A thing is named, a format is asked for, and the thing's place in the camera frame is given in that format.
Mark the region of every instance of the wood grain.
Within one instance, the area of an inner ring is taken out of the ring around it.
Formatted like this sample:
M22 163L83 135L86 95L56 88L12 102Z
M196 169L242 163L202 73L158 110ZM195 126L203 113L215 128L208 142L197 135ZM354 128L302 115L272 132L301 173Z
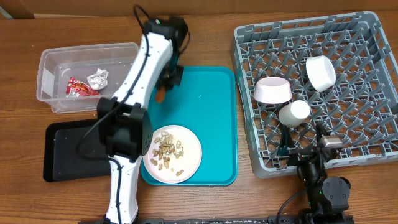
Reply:
M33 19L33 13L20 0L1 0L0 6L14 19Z
M186 16L192 39L183 65L232 68L229 47L237 26L339 12ZM398 52L397 11L377 12L393 52ZM51 123L89 119L94 112L53 114L35 97L37 68L45 49L139 42L130 17L0 21L0 223L76 223L99 219L109 200L109 177L47 183L42 178L45 129ZM228 187L154 187L139 180L140 217L239 218L275 215L302 188L296 177L258 179L251 170L238 90L239 175ZM352 183L350 209L357 223L398 218L398 163L345 167L330 175ZM303 196L285 213L305 208Z
M312 11L380 11L397 10L391 0L3 0L20 2L33 14L76 16L130 16L134 4L140 4L150 15L226 14Z

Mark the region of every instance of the food item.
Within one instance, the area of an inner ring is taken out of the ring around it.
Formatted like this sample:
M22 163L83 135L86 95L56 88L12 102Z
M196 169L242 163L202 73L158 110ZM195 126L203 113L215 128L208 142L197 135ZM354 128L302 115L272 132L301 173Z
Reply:
M150 159L150 162L153 164L153 165L157 165L157 161L156 160L154 160L154 159Z
M164 86L161 86L156 92L155 101L161 103L164 101L165 97L166 97L166 88Z
M76 78L70 78L67 86L67 97L96 96L99 93L93 90L89 85Z
M175 139L174 136L168 133L167 131L162 131L160 136L155 138L155 143L158 142L160 143L159 148L152 150L154 158L156 157L158 161L156 161L153 158L150 161L151 163L153 163L154 166L157 166L159 162L160 163L158 166L159 170L163 169L163 165L166 169L168 169L170 167L170 163L173 156L174 159L179 159L184 155L184 148L182 146L182 142L180 140ZM178 171L177 176L181 175L183 172L184 170Z
M184 172L184 170L180 170L180 171L178 171L175 175L176 175L176 176L179 176L179 175L181 175L183 172Z

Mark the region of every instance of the crumpled foil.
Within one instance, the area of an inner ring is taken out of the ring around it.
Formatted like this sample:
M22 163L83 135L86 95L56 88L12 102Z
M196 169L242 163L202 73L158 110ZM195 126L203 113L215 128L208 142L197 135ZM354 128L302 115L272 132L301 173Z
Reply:
M103 89L108 84L108 74L109 72L105 69L98 69L96 74L87 77L88 84L94 90Z

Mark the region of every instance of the white bowl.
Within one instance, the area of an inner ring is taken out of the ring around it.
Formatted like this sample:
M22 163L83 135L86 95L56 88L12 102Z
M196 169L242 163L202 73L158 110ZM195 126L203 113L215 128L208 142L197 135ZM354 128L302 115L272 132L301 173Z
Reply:
M316 91L324 91L335 84L335 68L326 56L308 58L305 67L308 78Z
M290 83L280 77L262 78L256 84L253 97L261 103L285 103L292 98Z

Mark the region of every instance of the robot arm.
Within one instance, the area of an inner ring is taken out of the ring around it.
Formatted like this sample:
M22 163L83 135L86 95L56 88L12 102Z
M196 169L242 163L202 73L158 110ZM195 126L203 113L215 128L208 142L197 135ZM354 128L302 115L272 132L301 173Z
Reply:
M284 128L282 134L286 134L289 146L289 139L291 140L291 138L287 131L287 128ZM298 175L302 177L300 179L305 184L310 206L310 208L300 211L295 223L353 224L353 219L344 214L344 211L348 209L351 184L344 177L328 177L324 166L325 162L337 158L343 148L343 143L337 136L331 136L320 124L316 125L315 131L317 135L316 145L306 149L283 151L289 156L287 165L297 166ZM281 209L276 217L276 224L281 223L279 222Z
M121 223L133 223L138 214L136 192L139 166L142 157L149 150L153 133L147 114L150 95L155 87L165 86L166 89L171 89L173 85L180 84L183 68L177 65L180 55L178 50L187 32L188 27L181 18L172 17L167 21L148 20L143 31L149 43L148 55L146 38L143 35L137 58L122 86L111 100L102 98L98 102L98 119L101 119L126 96L147 57L131 96L121 105L115 116L99 125L99 136L106 146L106 153L122 167L119 191ZM119 171L114 162L110 164L111 198L106 220L119 223L116 204Z

